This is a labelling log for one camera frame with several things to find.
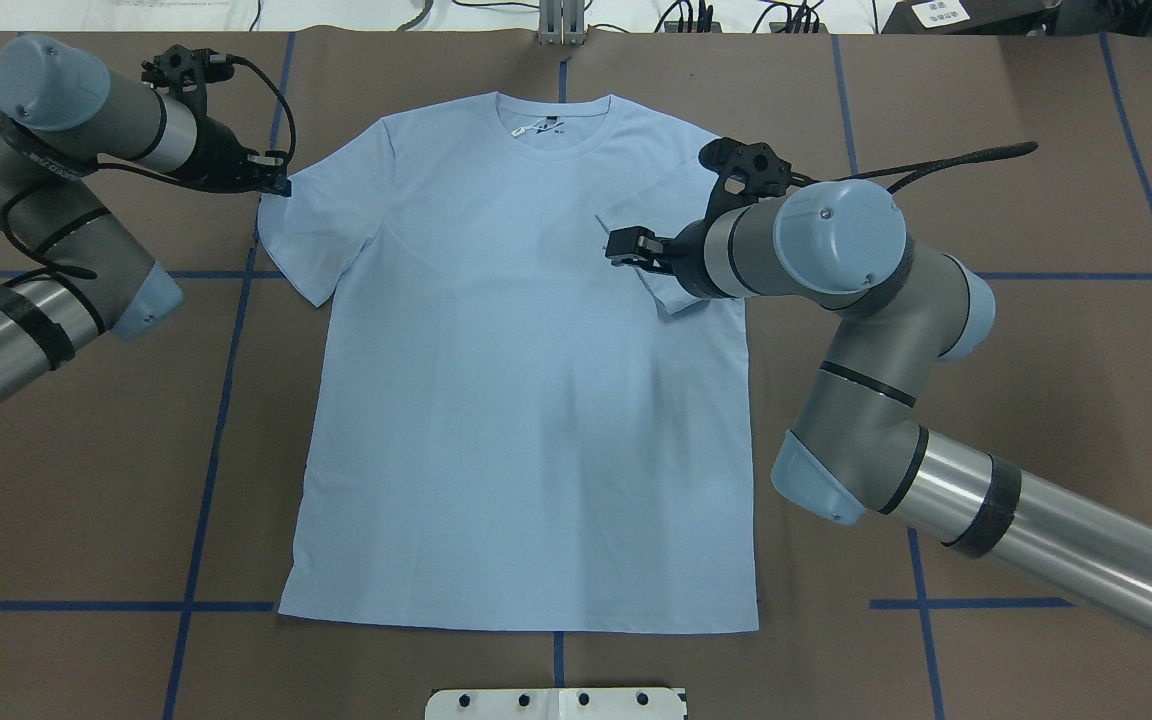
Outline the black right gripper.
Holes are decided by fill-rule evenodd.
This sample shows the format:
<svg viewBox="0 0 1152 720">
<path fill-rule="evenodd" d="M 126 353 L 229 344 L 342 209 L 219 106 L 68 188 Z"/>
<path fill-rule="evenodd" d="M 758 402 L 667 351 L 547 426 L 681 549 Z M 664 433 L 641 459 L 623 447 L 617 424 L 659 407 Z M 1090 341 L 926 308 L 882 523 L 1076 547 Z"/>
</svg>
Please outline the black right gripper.
<svg viewBox="0 0 1152 720">
<path fill-rule="evenodd" d="M 712 296 L 712 278 L 705 270 L 704 245 L 708 223 L 687 223 L 675 236 L 647 228 L 620 228 L 609 233 L 605 258 L 613 266 L 632 266 L 657 275 L 670 275 L 694 297 Z"/>
</svg>

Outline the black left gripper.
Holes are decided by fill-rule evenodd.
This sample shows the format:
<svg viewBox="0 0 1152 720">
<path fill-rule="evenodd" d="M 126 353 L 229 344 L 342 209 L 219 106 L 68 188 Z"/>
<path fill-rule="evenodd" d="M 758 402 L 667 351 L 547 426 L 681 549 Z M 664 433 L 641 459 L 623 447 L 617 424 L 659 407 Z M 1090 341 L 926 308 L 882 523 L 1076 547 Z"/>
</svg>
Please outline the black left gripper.
<svg viewBox="0 0 1152 720">
<path fill-rule="evenodd" d="M 227 126 L 202 122 L 191 156 L 175 169 L 175 179 L 189 190 L 209 194 L 243 194 L 266 190 L 288 199 L 291 179 L 276 176 L 276 156 L 262 156 L 243 146 Z"/>
</svg>

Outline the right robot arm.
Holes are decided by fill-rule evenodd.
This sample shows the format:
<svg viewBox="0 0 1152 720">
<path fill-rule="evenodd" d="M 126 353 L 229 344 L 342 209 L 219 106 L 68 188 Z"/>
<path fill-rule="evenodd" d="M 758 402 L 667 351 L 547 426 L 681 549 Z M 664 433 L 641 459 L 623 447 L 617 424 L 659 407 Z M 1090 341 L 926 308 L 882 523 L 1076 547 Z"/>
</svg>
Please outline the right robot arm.
<svg viewBox="0 0 1152 720">
<path fill-rule="evenodd" d="M 996 300 L 914 237 L 887 188 L 836 179 L 714 202 L 679 232 L 614 220 L 604 251 L 699 300 L 804 300 L 835 316 L 771 473 L 791 503 L 844 525 L 900 521 L 1152 641 L 1152 526 L 924 423 L 923 397 L 986 341 Z"/>
</svg>

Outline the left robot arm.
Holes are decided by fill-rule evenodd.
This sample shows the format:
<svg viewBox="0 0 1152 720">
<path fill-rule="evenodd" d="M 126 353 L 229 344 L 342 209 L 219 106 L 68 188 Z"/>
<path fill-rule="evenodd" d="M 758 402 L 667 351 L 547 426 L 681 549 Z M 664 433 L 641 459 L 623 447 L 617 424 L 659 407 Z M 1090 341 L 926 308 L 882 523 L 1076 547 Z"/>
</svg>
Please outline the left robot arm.
<svg viewBox="0 0 1152 720">
<path fill-rule="evenodd" d="M 0 404 L 63 367 L 96 338 L 136 340 L 182 304 L 168 270 L 86 179 L 119 170 L 202 194 L 291 195 L 287 149 L 257 150 L 209 113 L 209 88 L 250 59 L 173 45 L 141 77 L 86 50 L 22 35 L 0 53 L 0 234 L 32 270 L 0 283 Z"/>
</svg>

